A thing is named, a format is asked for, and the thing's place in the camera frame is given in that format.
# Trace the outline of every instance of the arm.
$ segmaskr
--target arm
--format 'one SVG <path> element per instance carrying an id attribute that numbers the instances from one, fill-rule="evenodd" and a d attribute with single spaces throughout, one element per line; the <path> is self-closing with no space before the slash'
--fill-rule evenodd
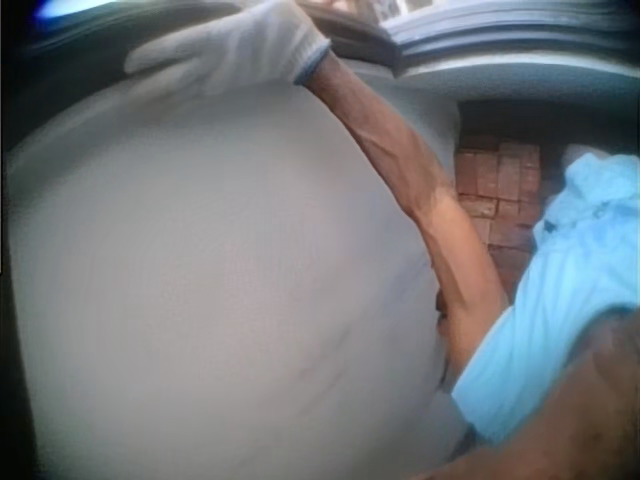
<path id="1" fill-rule="evenodd" d="M 132 97 L 145 101 L 280 79 L 303 84 L 324 102 L 418 226 L 447 302 L 459 372 L 507 306 L 496 270 L 431 150 L 328 49 L 293 0 L 268 0 L 153 40 L 128 55 L 125 70 L 139 76 Z M 260 61 L 231 61 L 247 52 Z"/>
<path id="2" fill-rule="evenodd" d="M 497 271 L 433 152 L 403 118 L 329 53 L 304 85 L 344 124 L 431 255 L 460 373 L 508 306 Z"/>

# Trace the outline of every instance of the light blue shirt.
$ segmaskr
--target light blue shirt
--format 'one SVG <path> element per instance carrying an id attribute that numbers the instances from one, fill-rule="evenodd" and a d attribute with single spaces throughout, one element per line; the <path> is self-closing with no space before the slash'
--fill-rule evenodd
<path id="1" fill-rule="evenodd" d="M 537 252 L 515 302 L 452 392 L 490 442 L 503 441 L 541 404 L 591 319 L 613 306 L 640 305 L 639 162 L 584 155 L 569 166 L 565 189 L 534 227 Z"/>

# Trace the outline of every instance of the white cloth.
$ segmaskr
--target white cloth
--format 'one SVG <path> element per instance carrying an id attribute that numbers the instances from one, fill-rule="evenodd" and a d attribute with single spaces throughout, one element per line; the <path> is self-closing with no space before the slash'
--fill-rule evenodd
<path id="1" fill-rule="evenodd" d="M 134 74 L 169 64 L 136 82 L 136 98 L 215 95 L 277 79 L 299 83 L 329 43 L 293 0 L 269 0 L 153 40 L 124 68 Z"/>
<path id="2" fill-rule="evenodd" d="M 493 443 L 540 405 L 580 333 L 612 307 L 637 308 L 637 157 L 587 154 L 534 227 L 538 251 L 515 303 L 484 338 L 453 398 Z"/>

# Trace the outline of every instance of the hand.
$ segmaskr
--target hand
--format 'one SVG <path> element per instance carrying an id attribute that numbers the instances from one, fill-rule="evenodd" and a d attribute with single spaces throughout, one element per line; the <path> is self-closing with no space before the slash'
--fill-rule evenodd
<path id="1" fill-rule="evenodd" d="M 131 52 L 124 69 L 167 65 L 136 81 L 134 97 L 215 95 L 276 79 L 302 83 L 329 44 L 293 0 L 267 0 L 153 40 Z"/>

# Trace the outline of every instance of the brick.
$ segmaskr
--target brick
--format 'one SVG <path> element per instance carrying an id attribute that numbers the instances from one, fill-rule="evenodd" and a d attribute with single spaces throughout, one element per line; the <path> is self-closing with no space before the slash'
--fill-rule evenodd
<path id="1" fill-rule="evenodd" d="M 468 195 L 477 193 L 476 162 L 473 153 L 458 153 L 455 158 L 456 191 Z"/>
<path id="2" fill-rule="evenodd" d="M 520 191 L 520 160 L 502 156 L 498 165 L 498 198 L 518 201 Z"/>
<path id="3" fill-rule="evenodd" d="M 504 220 L 518 221 L 518 202 L 510 202 L 509 200 L 498 201 L 497 218 Z"/>
<path id="4" fill-rule="evenodd" d="M 531 260 L 531 254 L 514 248 L 489 247 L 489 253 L 498 269 L 524 272 Z"/>
<path id="5" fill-rule="evenodd" d="M 520 169 L 520 200 L 537 203 L 540 199 L 540 170 Z"/>
<path id="6" fill-rule="evenodd" d="M 520 203 L 518 223 L 521 225 L 535 225 L 540 220 L 541 209 L 537 203 Z"/>
<path id="7" fill-rule="evenodd" d="M 460 205 L 472 217 L 493 218 L 498 201 L 495 198 L 483 198 L 473 195 L 460 195 Z"/>
<path id="8" fill-rule="evenodd" d="M 523 168 L 534 168 L 540 170 L 540 147 L 533 146 L 529 155 L 521 159 Z"/>
<path id="9" fill-rule="evenodd" d="M 498 156 L 491 153 L 478 153 L 476 176 L 478 195 L 496 198 L 498 196 Z"/>
<path id="10" fill-rule="evenodd" d="M 502 283 L 502 287 L 509 297 L 509 300 L 513 302 L 518 289 L 518 283 L 520 282 L 520 278 L 522 278 L 522 272 L 498 269 L 498 276 L 500 277 L 500 283 Z"/>
<path id="11" fill-rule="evenodd" d="M 475 218 L 471 217 L 471 222 L 473 223 L 476 232 L 478 232 L 478 236 L 482 243 L 487 245 L 489 243 L 489 234 L 491 233 L 491 222 L 488 218 Z"/>
<path id="12" fill-rule="evenodd" d="M 515 223 L 494 220 L 489 232 L 489 244 L 531 251 L 531 230 Z"/>
<path id="13" fill-rule="evenodd" d="M 540 147 L 537 145 L 502 142 L 499 151 L 505 155 L 518 157 L 523 168 L 540 169 Z"/>
<path id="14" fill-rule="evenodd" d="M 460 148 L 495 152 L 499 143 L 498 138 L 491 135 L 465 135 L 460 139 Z"/>

